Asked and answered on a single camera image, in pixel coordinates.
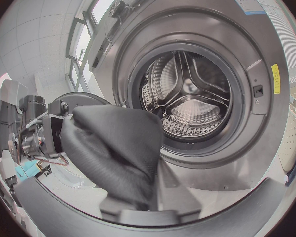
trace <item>black cloth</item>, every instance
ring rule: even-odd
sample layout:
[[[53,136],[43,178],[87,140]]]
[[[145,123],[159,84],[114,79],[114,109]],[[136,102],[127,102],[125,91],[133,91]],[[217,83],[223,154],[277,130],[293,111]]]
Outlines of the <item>black cloth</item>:
[[[79,106],[61,144],[72,163],[108,195],[148,206],[162,144],[158,116],[113,105]]]

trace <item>beige pegboard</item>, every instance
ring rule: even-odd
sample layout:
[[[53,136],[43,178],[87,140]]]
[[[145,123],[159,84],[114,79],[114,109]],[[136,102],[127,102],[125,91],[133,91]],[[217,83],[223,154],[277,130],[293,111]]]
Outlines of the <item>beige pegboard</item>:
[[[291,95],[296,99],[296,86],[290,89]],[[277,151],[282,167],[285,171],[290,171],[296,160],[296,109],[289,106],[290,112],[286,124],[286,130]]]

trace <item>gray metal surface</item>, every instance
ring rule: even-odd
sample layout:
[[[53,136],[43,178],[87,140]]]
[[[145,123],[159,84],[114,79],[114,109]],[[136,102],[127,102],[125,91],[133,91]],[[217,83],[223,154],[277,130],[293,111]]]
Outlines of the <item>gray metal surface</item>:
[[[129,35],[130,30],[136,27],[139,27],[136,33]],[[268,41],[261,32],[267,33]],[[126,39],[132,44],[127,49],[123,46]],[[244,109],[237,116],[241,123],[232,135],[233,139],[229,139],[227,144],[226,141],[222,143],[221,148],[217,148],[219,143],[209,150],[207,148],[212,154],[186,157],[175,155],[171,148],[164,148],[162,154],[172,159],[170,167],[189,187],[218,191],[225,187],[229,191],[255,187],[276,154],[288,116],[287,64],[272,22],[267,15],[245,15],[234,0],[146,0],[124,20],[111,38],[111,49],[99,63],[95,77],[104,97],[110,102],[115,101],[113,92],[123,93],[130,79],[128,68],[133,68],[146,50],[173,41],[201,43],[219,53],[240,78],[243,96],[235,97],[235,101]],[[120,49],[124,51],[123,59],[119,58]],[[271,66],[274,64],[278,64],[280,70],[280,94],[273,94]],[[112,81],[113,69],[117,66],[122,68],[121,76],[118,81]],[[264,96],[256,104],[252,88],[260,84],[263,85]],[[197,151],[196,144],[188,147],[189,152]],[[195,165],[189,168],[192,161],[210,169],[192,169]],[[183,162],[187,168],[178,166]]]
[[[25,211],[46,237],[250,237],[270,219],[285,190],[284,185],[267,179],[245,199],[218,215],[177,227],[139,228],[119,226],[85,215],[60,201],[33,178],[15,188]]]

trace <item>window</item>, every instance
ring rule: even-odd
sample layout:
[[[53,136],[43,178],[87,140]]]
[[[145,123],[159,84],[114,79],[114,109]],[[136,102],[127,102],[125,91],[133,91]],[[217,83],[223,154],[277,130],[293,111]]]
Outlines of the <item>window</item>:
[[[70,46],[66,57],[82,61],[90,39],[86,23],[79,18],[75,18],[69,33],[68,41]]]
[[[83,89],[82,89],[82,87],[81,87],[81,84],[80,84],[80,83],[79,83],[78,91],[79,91],[79,92],[84,92]]]
[[[75,87],[77,85],[78,75],[77,75],[77,72],[76,72],[74,66],[72,66],[71,79],[72,79],[72,83],[74,84],[74,87]]]
[[[81,66],[81,61],[83,60],[83,57],[84,57],[84,53],[85,53],[87,46],[90,42],[90,39],[91,38],[90,38],[90,35],[88,34],[87,26],[84,25],[81,35],[80,35],[80,38],[79,38],[79,41],[78,41],[78,44],[77,44],[77,48],[76,48],[76,56],[80,60],[79,61],[80,66]]]
[[[11,77],[9,76],[8,73],[5,73],[2,77],[0,77],[0,88],[2,87],[3,81],[6,79],[11,80]]]
[[[111,4],[115,0],[98,0],[96,5],[94,6],[92,13],[95,18],[96,24],[99,23],[105,12],[108,10],[108,8],[111,6]]]

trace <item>white wall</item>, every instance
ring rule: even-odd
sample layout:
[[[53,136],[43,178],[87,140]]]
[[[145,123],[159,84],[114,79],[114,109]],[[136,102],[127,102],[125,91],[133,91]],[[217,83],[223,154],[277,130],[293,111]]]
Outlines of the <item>white wall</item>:
[[[37,94],[45,98],[46,105],[50,104],[54,101],[57,97],[60,97],[63,94],[69,93],[70,90],[67,86],[66,81],[60,81],[55,84],[52,84],[47,87],[42,88],[42,92]]]

